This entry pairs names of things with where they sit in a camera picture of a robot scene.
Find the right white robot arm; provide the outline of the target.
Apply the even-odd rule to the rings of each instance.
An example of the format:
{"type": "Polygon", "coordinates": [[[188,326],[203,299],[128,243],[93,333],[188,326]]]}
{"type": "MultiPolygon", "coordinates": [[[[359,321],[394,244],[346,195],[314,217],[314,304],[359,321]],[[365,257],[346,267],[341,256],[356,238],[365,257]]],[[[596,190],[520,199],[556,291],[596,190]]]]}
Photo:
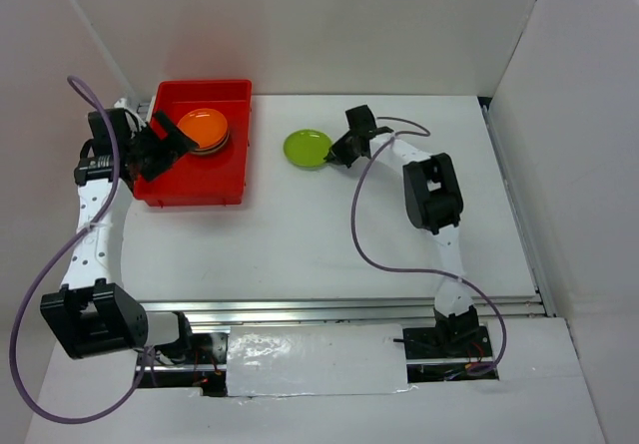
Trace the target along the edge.
{"type": "Polygon", "coordinates": [[[442,269],[425,272],[441,278],[433,302],[434,340],[427,349],[438,349],[449,356],[459,354],[479,328],[478,313],[465,283],[459,245],[459,226],[463,198],[452,159],[447,153],[423,151],[400,137],[403,131],[380,126],[379,118],[367,105],[345,112],[348,131],[333,143],[325,160],[351,167],[360,158],[368,159],[350,206],[350,235],[356,251],[369,265],[387,272],[418,273],[417,268],[393,268],[374,262],[361,247],[356,232],[356,208],[367,173],[374,163],[381,163],[402,178],[406,215],[413,227],[433,238],[442,269]]]}

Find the green plate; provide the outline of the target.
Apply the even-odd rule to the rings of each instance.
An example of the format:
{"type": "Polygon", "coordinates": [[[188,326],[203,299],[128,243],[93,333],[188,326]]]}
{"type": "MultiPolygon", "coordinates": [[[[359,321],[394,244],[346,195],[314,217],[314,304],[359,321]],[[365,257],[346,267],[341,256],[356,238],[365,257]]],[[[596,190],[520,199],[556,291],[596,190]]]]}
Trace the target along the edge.
{"type": "Polygon", "coordinates": [[[287,160],[294,166],[315,170],[326,165],[332,141],[323,132],[303,129],[297,130],[286,137],[283,151],[287,160]]]}

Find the cream floral plate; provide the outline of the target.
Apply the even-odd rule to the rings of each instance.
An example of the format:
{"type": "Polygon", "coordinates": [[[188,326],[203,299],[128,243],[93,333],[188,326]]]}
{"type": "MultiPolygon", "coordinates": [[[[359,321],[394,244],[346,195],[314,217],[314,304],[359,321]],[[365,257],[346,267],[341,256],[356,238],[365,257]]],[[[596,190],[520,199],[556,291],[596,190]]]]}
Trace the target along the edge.
{"type": "Polygon", "coordinates": [[[220,150],[222,150],[226,146],[226,144],[227,144],[227,141],[224,141],[224,142],[219,142],[207,148],[197,148],[192,150],[192,154],[196,156],[213,155],[215,153],[218,153],[220,150]]]}

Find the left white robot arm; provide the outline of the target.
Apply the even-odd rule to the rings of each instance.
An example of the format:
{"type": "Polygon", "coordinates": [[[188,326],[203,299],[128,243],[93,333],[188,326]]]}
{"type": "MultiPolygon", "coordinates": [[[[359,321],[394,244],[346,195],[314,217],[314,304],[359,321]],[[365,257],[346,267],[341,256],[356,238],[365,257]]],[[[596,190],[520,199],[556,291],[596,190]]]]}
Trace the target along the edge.
{"type": "Polygon", "coordinates": [[[81,149],[74,181],[79,197],[79,241],[60,288],[42,296],[40,312],[73,359],[153,347],[174,364],[196,354],[185,314],[148,314],[122,282],[124,225],[137,178],[155,179],[196,144],[162,111],[159,136],[126,108],[92,112],[93,134],[81,149]]]}

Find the orange plate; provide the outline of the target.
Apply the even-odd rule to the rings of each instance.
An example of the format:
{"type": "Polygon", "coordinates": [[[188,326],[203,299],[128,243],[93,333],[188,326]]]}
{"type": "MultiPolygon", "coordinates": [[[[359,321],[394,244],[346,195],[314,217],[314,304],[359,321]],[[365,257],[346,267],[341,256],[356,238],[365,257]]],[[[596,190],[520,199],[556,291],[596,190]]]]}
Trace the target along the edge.
{"type": "Polygon", "coordinates": [[[221,150],[229,141],[229,136],[225,136],[222,140],[220,140],[219,142],[217,142],[216,144],[210,146],[210,147],[205,147],[205,148],[196,148],[192,150],[192,154],[195,155],[209,155],[209,154],[214,154],[216,152],[218,152],[219,150],[221,150]]]}
{"type": "Polygon", "coordinates": [[[228,135],[227,118],[218,110],[196,109],[187,113],[178,122],[179,130],[198,144],[200,150],[220,145],[228,135]]]}

